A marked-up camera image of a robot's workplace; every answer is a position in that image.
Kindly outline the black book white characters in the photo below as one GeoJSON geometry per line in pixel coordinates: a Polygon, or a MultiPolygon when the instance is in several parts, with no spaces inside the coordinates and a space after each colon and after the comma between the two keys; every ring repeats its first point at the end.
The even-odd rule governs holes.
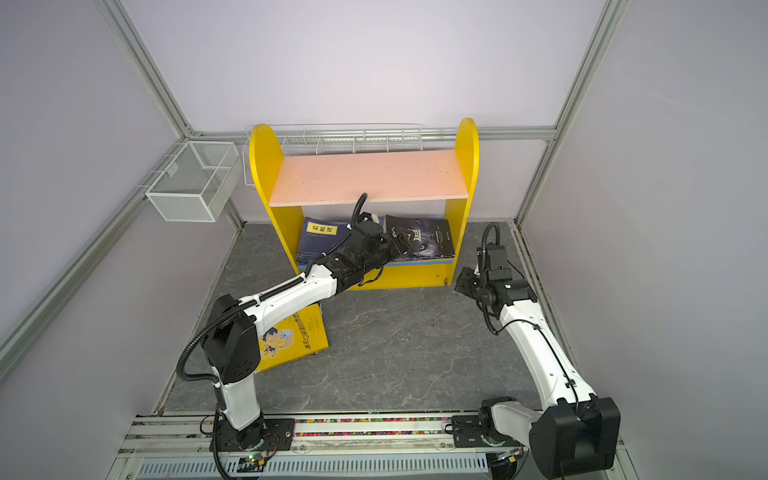
{"type": "Polygon", "coordinates": [[[395,227],[413,234],[412,249],[396,261],[400,263],[450,263],[455,257],[455,246],[450,223],[444,218],[411,218],[386,216],[384,225],[389,233],[395,227]]]}

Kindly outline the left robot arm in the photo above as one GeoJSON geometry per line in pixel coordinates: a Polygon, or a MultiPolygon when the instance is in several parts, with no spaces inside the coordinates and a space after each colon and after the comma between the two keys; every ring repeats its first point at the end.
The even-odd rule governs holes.
{"type": "Polygon", "coordinates": [[[354,219],[346,237],[309,262],[296,277],[260,293],[216,300],[204,327],[182,350],[176,375],[187,382],[207,381],[216,394],[214,432],[221,423],[235,436],[238,448],[263,443],[264,415],[257,399],[255,373],[261,362],[259,341],[282,320],[336,296],[364,277],[412,250],[413,234],[389,231],[372,219],[354,219]]]}

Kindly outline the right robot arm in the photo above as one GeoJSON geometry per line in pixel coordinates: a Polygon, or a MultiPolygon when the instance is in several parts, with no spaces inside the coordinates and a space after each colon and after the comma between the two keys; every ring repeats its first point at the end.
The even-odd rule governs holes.
{"type": "Polygon", "coordinates": [[[492,334],[511,337],[541,404],[533,409],[512,397],[485,401],[480,409],[485,436],[522,444],[547,479],[611,469],[620,410],[611,398],[599,397],[578,373],[549,327],[533,288],[515,278],[505,247],[480,246],[476,266],[462,270],[455,289],[478,304],[492,334]]]}

